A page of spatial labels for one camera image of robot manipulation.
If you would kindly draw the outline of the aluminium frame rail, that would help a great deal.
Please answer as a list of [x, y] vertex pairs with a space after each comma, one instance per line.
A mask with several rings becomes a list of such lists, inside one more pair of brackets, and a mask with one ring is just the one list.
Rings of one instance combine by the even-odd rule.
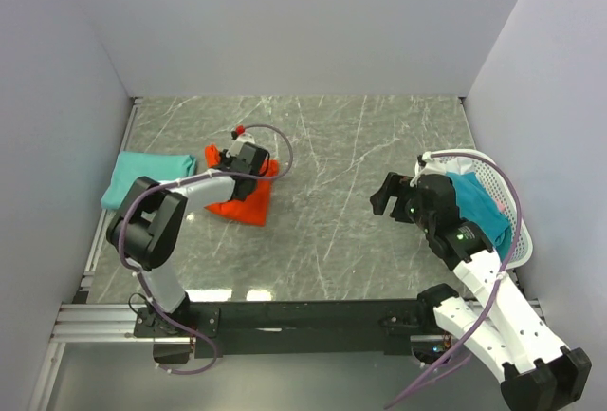
[[312, 302], [194, 302], [192, 315], [176, 327], [144, 304], [61, 306], [51, 339], [58, 343], [86, 343], [152, 339], [175, 343], [202, 335], [215, 342], [230, 334], [403, 335], [435, 340], [445, 330], [431, 323], [422, 306], [412, 299]]

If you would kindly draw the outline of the white garment in basket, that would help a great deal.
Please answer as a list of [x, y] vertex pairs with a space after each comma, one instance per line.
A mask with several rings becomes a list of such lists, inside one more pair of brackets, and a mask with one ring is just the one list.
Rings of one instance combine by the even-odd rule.
[[464, 175], [474, 171], [471, 158], [448, 156], [429, 160], [424, 168], [428, 173]]

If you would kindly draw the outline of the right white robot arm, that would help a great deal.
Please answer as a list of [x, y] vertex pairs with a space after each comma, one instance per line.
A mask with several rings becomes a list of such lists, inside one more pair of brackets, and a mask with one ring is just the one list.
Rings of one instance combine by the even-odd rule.
[[417, 225], [432, 252], [483, 307], [474, 314], [455, 290], [436, 286], [419, 296], [419, 328], [452, 334], [457, 341], [445, 355], [465, 346], [497, 379], [511, 410], [562, 410], [579, 400], [590, 358], [582, 348], [570, 348], [531, 307], [496, 247], [461, 216], [451, 180], [391, 172], [370, 197], [375, 215], [384, 214], [390, 198], [396, 200], [391, 218]]

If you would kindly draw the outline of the orange t-shirt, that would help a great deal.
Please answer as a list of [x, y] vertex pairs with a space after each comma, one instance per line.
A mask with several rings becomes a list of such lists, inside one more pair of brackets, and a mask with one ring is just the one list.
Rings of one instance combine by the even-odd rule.
[[[213, 167], [220, 162], [220, 151], [214, 145], [205, 147], [205, 160], [208, 167]], [[279, 174], [280, 165], [276, 159], [266, 159], [262, 171], [264, 177], [276, 177]], [[206, 208], [214, 215], [225, 219], [237, 221], [243, 224], [264, 227], [267, 222], [267, 212], [271, 198], [272, 182], [261, 180], [257, 183], [255, 190], [244, 201], [231, 200], [223, 203], [215, 203]]]

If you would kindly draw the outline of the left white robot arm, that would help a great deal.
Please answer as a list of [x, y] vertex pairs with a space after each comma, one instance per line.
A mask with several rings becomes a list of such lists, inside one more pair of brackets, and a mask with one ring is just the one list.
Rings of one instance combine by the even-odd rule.
[[280, 165], [263, 147], [238, 140], [232, 149], [205, 149], [208, 169], [187, 182], [139, 177], [132, 184], [106, 239], [123, 263], [141, 277], [144, 295], [154, 301], [156, 325], [167, 336], [183, 334], [195, 322], [191, 300], [169, 263], [183, 218], [207, 210], [230, 221], [263, 227], [272, 182]]

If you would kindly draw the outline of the pink garment in basket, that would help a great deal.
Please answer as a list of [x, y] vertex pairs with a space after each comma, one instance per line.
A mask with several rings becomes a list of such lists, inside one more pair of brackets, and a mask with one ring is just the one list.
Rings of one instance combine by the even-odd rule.
[[495, 199], [494, 202], [500, 212], [504, 212], [506, 210], [506, 206], [500, 200]]

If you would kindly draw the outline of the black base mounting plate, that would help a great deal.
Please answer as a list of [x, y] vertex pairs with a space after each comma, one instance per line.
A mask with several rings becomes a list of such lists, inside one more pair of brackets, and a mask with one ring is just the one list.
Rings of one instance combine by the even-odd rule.
[[445, 350], [453, 336], [414, 299], [312, 302], [197, 302], [184, 324], [192, 336], [154, 310], [138, 310], [137, 339], [154, 344], [159, 362], [185, 363], [231, 355], [381, 352], [412, 355]]

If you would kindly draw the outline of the teal t-shirt in basket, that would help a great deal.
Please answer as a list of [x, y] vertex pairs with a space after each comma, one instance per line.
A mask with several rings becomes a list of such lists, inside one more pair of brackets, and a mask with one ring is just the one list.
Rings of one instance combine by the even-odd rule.
[[475, 223], [491, 241], [502, 260], [512, 242], [512, 229], [507, 216], [481, 185], [473, 172], [447, 173], [455, 190], [460, 216]]

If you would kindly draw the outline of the white plastic laundry basket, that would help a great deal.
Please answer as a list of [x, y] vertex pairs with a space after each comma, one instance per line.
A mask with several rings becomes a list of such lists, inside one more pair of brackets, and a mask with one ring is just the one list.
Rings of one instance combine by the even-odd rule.
[[531, 257], [533, 244], [528, 229], [525, 226], [523, 219], [520, 217], [520, 201], [518, 200], [518, 194], [509, 183], [506, 174], [492, 158], [480, 151], [472, 149], [448, 149], [432, 152], [433, 158], [448, 156], [473, 159], [473, 173], [476, 175], [481, 185], [494, 200], [500, 200], [506, 206], [506, 210], [503, 213], [510, 222], [512, 242], [506, 259], [501, 260], [506, 263], [506, 267], [509, 270], [524, 265]]

